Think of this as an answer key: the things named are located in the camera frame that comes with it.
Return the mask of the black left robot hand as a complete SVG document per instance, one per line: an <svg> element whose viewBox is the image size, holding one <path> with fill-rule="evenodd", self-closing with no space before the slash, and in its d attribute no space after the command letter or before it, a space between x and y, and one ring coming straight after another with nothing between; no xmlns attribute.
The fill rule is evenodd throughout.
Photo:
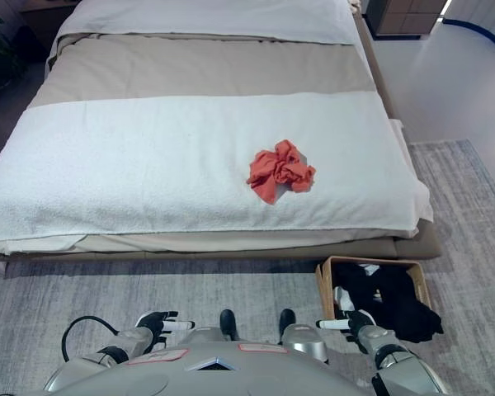
<svg viewBox="0 0 495 396"><path fill-rule="evenodd" d="M153 334L153 344L164 343L164 334L177 331L188 331L195 327L193 321L178 321L177 311L153 311L142 315L137 328L147 328Z"/></svg>

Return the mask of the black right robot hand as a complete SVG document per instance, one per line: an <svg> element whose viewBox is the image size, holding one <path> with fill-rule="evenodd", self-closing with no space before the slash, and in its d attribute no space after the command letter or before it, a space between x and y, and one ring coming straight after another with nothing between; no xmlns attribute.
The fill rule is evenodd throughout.
<svg viewBox="0 0 495 396"><path fill-rule="evenodd" d="M375 321L366 311L354 310L340 311L335 319L319 319L315 325L319 329L339 331L350 342L357 342L359 331L365 326L375 325Z"/></svg>

